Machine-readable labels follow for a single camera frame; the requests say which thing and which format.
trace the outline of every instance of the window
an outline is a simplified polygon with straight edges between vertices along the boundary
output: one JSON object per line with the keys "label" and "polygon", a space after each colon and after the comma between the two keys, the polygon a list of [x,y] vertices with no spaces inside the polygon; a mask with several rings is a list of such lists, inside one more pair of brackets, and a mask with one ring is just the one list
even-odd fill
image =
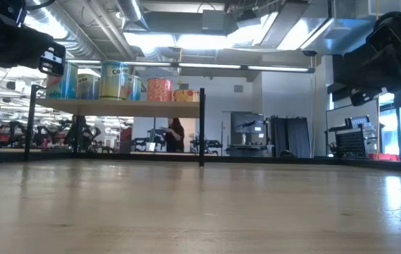
{"label": "window", "polygon": [[396,109],[381,112],[382,146],[383,153],[399,155],[399,142],[397,141],[397,116]]}

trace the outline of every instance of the blue can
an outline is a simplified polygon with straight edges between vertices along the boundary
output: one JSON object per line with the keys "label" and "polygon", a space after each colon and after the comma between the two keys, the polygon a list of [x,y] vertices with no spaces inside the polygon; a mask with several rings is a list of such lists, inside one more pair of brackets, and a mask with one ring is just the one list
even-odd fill
{"label": "blue can", "polygon": [[141,89],[141,78],[136,75],[129,75],[127,84],[128,100],[141,100]]}
{"label": "blue can", "polygon": [[99,79],[99,77],[91,74],[78,75],[77,99],[99,99]]}
{"label": "blue can", "polygon": [[47,77],[47,98],[53,99],[76,99],[76,86],[78,84],[78,66],[71,62],[66,62],[64,75]]}
{"label": "blue can", "polygon": [[101,63],[100,99],[128,98],[128,65],[119,61]]}

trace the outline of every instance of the woman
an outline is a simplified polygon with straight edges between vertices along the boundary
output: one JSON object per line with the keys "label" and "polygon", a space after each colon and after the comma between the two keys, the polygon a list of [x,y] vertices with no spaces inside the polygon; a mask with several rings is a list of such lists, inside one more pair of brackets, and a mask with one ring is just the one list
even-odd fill
{"label": "woman", "polygon": [[185,129],[181,126],[180,119],[168,119],[169,128],[166,128],[167,152],[184,152]]}

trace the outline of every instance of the orange can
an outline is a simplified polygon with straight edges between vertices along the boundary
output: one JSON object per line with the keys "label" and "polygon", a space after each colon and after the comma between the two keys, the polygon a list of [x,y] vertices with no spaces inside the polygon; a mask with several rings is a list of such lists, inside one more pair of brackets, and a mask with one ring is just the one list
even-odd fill
{"label": "orange can", "polygon": [[172,81],[165,78],[150,78],[147,80],[147,101],[171,102]]}
{"label": "orange can", "polygon": [[173,92],[175,102],[200,102],[200,92],[192,89],[179,89]]}

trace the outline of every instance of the wooden shelf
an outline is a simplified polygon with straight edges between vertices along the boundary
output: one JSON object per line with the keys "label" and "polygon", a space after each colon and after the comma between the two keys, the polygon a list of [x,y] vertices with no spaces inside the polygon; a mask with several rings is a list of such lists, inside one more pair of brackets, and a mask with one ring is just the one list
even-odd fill
{"label": "wooden shelf", "polygon": [[107,99],[36,99],[36,104],[80,116],[199,118],[199,102],[144,102]]}

